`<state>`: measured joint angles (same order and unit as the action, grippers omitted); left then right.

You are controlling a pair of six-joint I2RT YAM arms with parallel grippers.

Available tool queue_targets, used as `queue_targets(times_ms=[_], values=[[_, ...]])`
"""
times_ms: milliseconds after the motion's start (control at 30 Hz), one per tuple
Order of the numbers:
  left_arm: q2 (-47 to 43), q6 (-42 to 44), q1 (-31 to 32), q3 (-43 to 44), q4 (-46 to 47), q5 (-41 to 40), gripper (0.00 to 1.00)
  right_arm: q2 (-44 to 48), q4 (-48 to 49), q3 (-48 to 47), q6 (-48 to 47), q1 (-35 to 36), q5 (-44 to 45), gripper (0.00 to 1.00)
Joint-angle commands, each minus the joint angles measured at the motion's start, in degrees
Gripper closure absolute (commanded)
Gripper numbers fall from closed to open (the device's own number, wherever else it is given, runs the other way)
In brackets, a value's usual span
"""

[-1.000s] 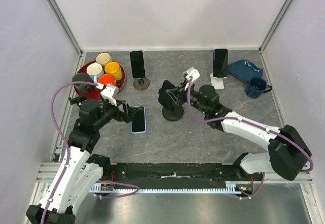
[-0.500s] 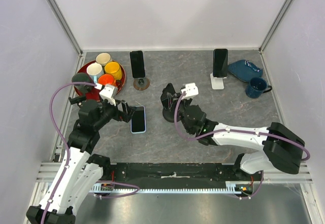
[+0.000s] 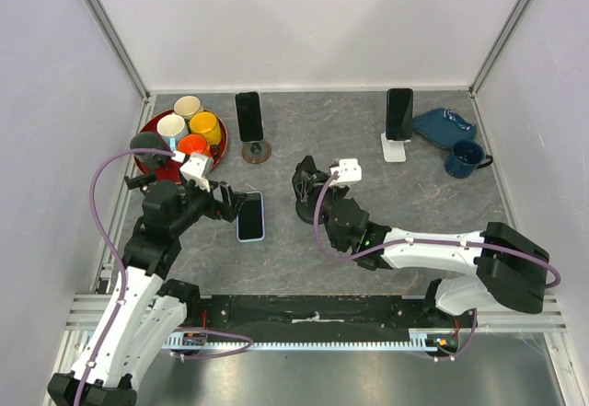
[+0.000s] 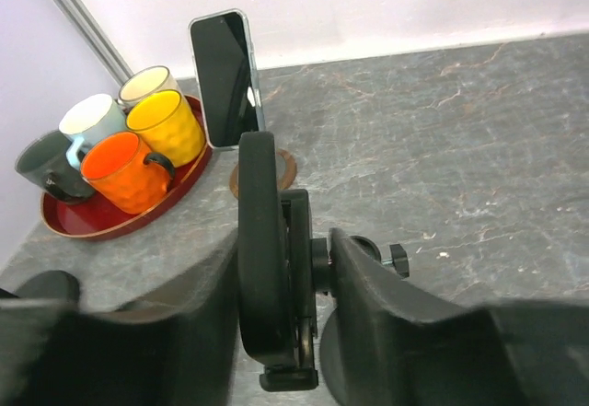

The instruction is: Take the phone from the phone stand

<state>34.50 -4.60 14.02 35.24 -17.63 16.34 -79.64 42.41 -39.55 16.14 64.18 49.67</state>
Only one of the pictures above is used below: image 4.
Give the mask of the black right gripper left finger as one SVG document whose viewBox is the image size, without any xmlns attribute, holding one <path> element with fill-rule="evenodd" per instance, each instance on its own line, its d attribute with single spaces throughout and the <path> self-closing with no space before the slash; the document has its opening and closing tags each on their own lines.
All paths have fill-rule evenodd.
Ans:
<svg viewBox="0 0 589 406">
<path fill-rule="evenodd" d="M 134 308 L 1 302 L 5 405 L 225 405 L 237 336 L 237 233 Z"/>
</svg>

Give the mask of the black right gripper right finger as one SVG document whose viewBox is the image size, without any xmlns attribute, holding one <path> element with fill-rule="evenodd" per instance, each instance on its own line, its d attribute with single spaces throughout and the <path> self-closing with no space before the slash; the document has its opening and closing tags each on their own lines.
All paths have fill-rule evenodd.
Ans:
<svg viewBox="0 0 589 406">
<path fill-rule="evenodd" d="M 327 386 L 342 405 L 584 405 L 588 305 L 498 299 L 462 307 L 329 233 L 336 307 Z"/>
</svg>

